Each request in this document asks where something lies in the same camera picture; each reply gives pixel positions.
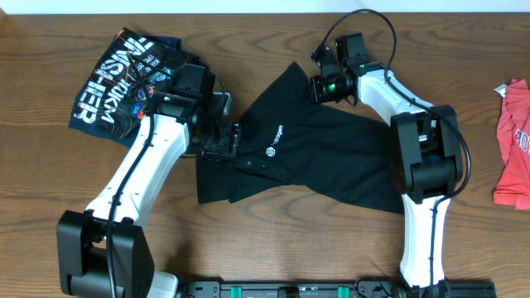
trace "fabric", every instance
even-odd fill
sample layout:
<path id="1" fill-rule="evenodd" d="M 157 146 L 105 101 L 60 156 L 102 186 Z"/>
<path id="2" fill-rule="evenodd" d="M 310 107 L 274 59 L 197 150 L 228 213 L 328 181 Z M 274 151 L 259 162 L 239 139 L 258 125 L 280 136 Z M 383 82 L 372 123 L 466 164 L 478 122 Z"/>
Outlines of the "fabric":
<path id="1" fill-rule="evenodd" d="M 497 140 L 506 165 L 494 191 L 496 204 L 530 209 L 530 90 L 524 79 L 508 86 L 503 100 Z"/>
<path id="2" fill-rule="evenodd" d="M 144 37 L 127 28 L 114 37 L 75 97 L 69 127 L 130 147 L 145 114 L 146 96 L 136 74 L 129 69 L 127 52 L 142 61 L 134 62 L 151 91 L 169 81 L 152 67 L 171 73 L 183 63 L 196 62 L 198 57 L 181 51 L 181 40 L 174 37 Z"/>
<path id="3" fill-rule="evenodd" d="M 306 185 L 340 202 L 403 213 L 390 180 L 388 126 L 313 105 L 308 82 L 296 63 L 290 65 L 240 118 L 238 157 L 223 166 L 197 160 L 200 203 Z"/>

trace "white wall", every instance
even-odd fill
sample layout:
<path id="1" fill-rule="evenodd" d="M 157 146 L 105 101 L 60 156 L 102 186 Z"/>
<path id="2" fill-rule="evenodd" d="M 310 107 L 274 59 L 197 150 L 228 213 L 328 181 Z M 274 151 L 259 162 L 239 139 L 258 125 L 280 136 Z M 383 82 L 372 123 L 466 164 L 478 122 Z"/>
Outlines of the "white wall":
<path id="1" fill-rule="evenodd" d="M 0 0 L 7 14 L 530 12 L 530 0 Z"/>

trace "black shirt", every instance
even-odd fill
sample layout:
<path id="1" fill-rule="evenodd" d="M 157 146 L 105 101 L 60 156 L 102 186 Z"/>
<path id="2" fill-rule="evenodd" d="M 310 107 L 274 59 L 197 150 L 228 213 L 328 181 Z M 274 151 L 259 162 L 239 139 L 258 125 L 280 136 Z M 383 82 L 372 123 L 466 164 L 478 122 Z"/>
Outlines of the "black shirt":
<path id="1" fill-rule="evenodd" d="M 296 64 L 240 118 L 238 157 L 197 159 L 199 202 L 236 202 L 280 185 L 306 185 L 346 204 L 403 213 L 390 180 L 389 127 L 313 105 Z"/>

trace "wooden surface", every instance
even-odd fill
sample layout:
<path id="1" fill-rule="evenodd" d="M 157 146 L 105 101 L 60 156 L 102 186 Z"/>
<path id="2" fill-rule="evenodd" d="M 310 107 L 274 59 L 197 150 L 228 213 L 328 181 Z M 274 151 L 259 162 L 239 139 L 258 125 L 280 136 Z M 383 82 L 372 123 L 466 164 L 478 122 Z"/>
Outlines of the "wooden surface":
<path id="1" fill-rule="evenodd" d="M 81 211 L 127 148 L 69 130 L 83 82 L 122 26 L 179 36 L 234 96 L 242 113 L 292 62 L 309 58 L 339 15 L 7 16 L 0 19 L 0 296 L 56 297 L 55 226 Z M 503 79 L 530 78 L 528 14 L 389 14 L 398 33 L 393 69 L 415 94 L 448 103 L 474 162 L 446 218 L 444 268 L 452 279 L 488 279 L 500 297 L 530 291 L 530 214 L 492 203 L 503 162 L 495 138 Z M 375 60 L 391 36 L 363 15 L 332 34 L 364 34 Z M 369 117 L 368 108 L 339 108 Z M 153 208 L 147 240 L 157 267 L 187 279 L 353 280 L 392 276 L 403 216 L 340 204 L 305 187 L 265 191 L 237 204 L 198 205 L 192 160 L 173 168 Z"/>

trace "green connector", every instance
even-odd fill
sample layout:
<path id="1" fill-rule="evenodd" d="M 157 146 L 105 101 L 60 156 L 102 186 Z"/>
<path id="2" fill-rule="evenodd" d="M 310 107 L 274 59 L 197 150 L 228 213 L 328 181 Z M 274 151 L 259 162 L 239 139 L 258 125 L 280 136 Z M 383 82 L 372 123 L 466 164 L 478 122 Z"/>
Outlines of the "green connector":
<path id="1" fill-rule="evenodd" d="M 338 298 L 349 298 L 349 288 L 347 286 L 339 286 Z"/>
<path id="2" fill-rule="evenodd" d="M 241 289 L 241 286 L 232 286 L 230 288 L 230 298 L 242 298 L 243 297 L 243 290 Z"/>

